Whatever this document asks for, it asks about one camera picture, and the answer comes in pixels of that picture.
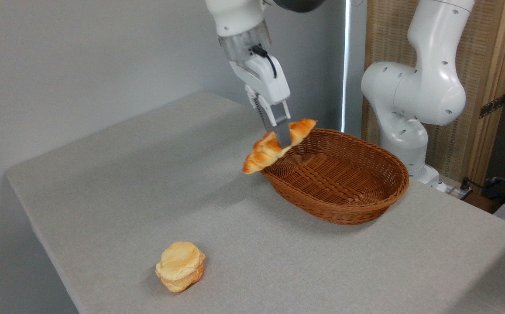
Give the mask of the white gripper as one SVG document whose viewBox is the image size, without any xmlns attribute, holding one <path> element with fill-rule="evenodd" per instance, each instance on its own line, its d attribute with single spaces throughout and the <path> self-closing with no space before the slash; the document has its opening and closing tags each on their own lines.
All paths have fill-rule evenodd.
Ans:
<svg viewBox="0 0 505 314">
<path fill-rule="evenodd" d="M 286 100 L 290 97 L 290 90 L 278 60 L 270 55 L 267 58 L 254 55 L 247 61 L 230 61 L 230 66 L 237 77 L 247 84 L 247 97 L 266 131 L 274 131 L 281 148 L 289 147 L 292 139 Z M 259 94 L 274 105 L 260 101 Z"/>
</svg>

